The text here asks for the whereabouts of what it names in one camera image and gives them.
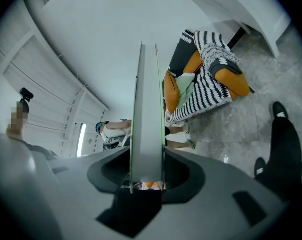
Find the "white wall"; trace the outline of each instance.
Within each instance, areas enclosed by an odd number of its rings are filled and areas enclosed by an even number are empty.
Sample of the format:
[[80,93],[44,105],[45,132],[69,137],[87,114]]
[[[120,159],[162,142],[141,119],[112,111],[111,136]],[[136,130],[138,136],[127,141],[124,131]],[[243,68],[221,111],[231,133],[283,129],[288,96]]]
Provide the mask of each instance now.
[[[5,132],[22,87],[34,94],[29,102],[26,142],[61,157],[74,157],[79,126],[86,123],[82,154],[101,150],[101,143],[95,142],[95,124],[101,120],[104,108],[50,50],[23,0],[16,0],[0,21],[0,133]],[[81,90],[84,99],[72,121],[70,115]],[[67,139],[65,132],[71,124],[76,125]]]
[[[164,76],[184,29],[217,31],[191,0],[26,1],[48,40],[114,118],[131,117],[141,41],[157,43]],[[227,26],[225,41],[235,32]]]

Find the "black shoe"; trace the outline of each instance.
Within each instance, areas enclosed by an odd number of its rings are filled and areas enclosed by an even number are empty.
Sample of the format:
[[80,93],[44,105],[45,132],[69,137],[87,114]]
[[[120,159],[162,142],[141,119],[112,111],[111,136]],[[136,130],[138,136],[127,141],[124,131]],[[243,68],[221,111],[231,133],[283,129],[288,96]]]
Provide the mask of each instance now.
[[261,174],[265,168],[265,161],[263,158],[258,158],[254,164],[254,177]]
[[273,103],[273,115],[274,115],[274,118],[284,117],[286,119],[289,119],[287,112],[285,110],[285,107],[278,101]]

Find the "black pants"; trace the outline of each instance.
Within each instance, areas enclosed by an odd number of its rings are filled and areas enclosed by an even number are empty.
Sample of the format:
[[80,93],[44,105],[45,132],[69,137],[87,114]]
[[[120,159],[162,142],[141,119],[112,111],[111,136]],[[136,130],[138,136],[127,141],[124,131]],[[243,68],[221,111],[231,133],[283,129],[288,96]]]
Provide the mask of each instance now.
[[301,146],[293,124],[277,117],[272,123],[269,161],[255,179],[282,200],[289,199],[301,185],[301,159]]
[[165,136],[170,134],[170,129],[168,127],[165,127]]

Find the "black camera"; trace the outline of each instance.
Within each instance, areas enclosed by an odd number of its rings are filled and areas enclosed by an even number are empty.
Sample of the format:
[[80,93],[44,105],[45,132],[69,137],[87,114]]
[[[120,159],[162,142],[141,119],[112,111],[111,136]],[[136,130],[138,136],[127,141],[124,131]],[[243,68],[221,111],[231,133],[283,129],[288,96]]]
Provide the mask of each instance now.
[[20,94],[22,95],[22,100],[27,100],[28,102],[34,97],[34,95],[24,87],[20,89]]

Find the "window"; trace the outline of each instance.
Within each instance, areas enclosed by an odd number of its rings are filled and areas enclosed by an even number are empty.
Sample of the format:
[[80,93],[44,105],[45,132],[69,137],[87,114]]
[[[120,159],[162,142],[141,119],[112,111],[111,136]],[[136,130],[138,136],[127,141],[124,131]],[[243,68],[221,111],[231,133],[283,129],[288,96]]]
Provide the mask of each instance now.
[[77,158],[80,157],[82,154],[82,145],[83,145],[83,140],[84,140],[85,129],[86,129],[86,124],[82,123],[81,127],[80,127],[79,140],[77,142],[77,151],[76,151]]

